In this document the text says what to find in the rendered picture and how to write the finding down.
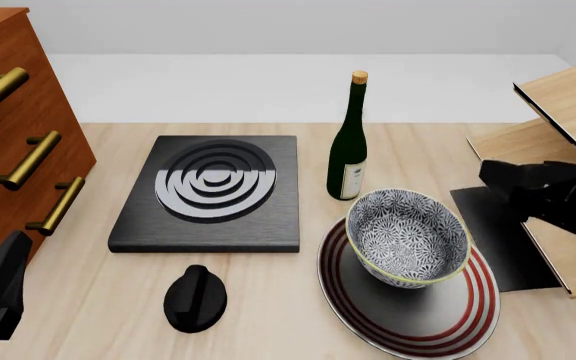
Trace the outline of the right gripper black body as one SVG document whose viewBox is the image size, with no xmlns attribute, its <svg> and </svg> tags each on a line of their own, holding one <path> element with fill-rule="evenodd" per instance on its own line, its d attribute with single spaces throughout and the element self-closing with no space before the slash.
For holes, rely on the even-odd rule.
<svg viewBox="0 0 576 360">
<path fill-rule="evenodd" d="M 522 169 L 522 212 L 576 234 L 576 164 L 545 161 Z"/>
</svg>

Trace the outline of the flat black stove plate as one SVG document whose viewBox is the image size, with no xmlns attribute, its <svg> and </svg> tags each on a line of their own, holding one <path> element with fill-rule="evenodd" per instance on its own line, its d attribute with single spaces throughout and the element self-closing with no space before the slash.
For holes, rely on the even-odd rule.
<svg viewBox="0 0 576 360">
<path fill-rule="evenodd" d="M 157 137 L 108 248 L 113 253 L 298 252 L 296 137 Z"/>
</svg>

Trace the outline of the pale wooden rack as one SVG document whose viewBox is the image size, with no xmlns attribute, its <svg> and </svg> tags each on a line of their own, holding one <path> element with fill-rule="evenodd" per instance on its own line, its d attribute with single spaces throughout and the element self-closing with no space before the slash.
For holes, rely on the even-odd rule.
<svg viewBox="0 0 576 360">
<path fill-rule="evenodd" d="M 576 164 L 576 67 L 514 87 L 538 119 L 468 140 L 477 158 Z M 536 218 L 524 225 L 560 284 L 576 298 L 576 235 Z"/>
</svg>

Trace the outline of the dark green wine bottle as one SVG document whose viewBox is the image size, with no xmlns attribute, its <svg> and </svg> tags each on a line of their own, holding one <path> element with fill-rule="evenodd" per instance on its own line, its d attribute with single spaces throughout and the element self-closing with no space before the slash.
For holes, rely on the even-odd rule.
<svg viewBox="0 0 576 360">
<path fill-rule="evenodd" d="M 346 116 L 330 149 L 326 185 L 336 200 L 352 200 L 361 191 L 367 159 L 362 125 L 367 80 L 366 71 L 352 73 Z"/>
</svg>

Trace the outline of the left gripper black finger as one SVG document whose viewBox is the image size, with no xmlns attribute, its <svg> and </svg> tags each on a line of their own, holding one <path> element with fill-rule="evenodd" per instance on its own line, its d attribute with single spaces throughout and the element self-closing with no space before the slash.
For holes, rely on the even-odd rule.
<svg viewBox="0 0 576 360">
<path fill-rule="evenodd" d="M 23 311 L 23 282 L 32 240 L 15 230 L 0 245 L 0 308 Z"/>
</svg>

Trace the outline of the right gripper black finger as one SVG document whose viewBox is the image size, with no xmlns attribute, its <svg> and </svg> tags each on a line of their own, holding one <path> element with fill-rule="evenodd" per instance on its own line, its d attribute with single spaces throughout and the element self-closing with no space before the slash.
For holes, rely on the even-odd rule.
<svg viewBox="0 0 576 360">
<path fill-rule="evenodd" d="M 479 178 L 513 210 L 546 210 L 551 203 L 542 189 L 547 184 L 550 161 L 541 164 L 511 164 L 484 160 Z"/>
</svg>

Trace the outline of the white plate with red rings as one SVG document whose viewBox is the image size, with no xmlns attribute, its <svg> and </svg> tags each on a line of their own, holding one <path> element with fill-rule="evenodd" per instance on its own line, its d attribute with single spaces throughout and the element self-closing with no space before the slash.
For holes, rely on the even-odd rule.
<svg viewBox="0 0 576 360">
<path fill-rule="evenodd" d="M 339 218 L 322 239 L 317 266 L 322 292 L 341 322 L 373 347 L 403 359 L 468 356 L 491 337 L 500 317 L 496 279 L 477 249 L 455 277 L 400 289 L 363 268 Z"/>
</svg>

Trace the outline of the black-white patterned bowl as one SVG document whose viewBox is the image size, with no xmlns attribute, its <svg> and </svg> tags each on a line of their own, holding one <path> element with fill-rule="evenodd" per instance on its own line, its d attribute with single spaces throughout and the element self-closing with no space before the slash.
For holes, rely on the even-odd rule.
<svg viewBox="0 0 576 360">
<path fill-rule="evenodd" d="M 392 287 L 422 289 L 458 275 L 472 241 L 462 221 L 443 203 L 401 188 L 358 197 L 345 232 L 363 268 Z"/>
</svg>

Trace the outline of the round black stove knob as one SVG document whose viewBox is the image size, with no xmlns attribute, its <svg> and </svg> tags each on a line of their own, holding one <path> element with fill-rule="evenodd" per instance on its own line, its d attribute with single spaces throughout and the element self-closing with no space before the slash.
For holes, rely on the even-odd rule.
<svg viewBox="0 0 576 360">
<path fill-rule="evenodd" d="M 202 265 L 189 266 L 167 290 L 163 311 L 168 323 L 188 334 L 203 332 L 220 320 L 227 307 L 223 281 Z"/>
</svg>

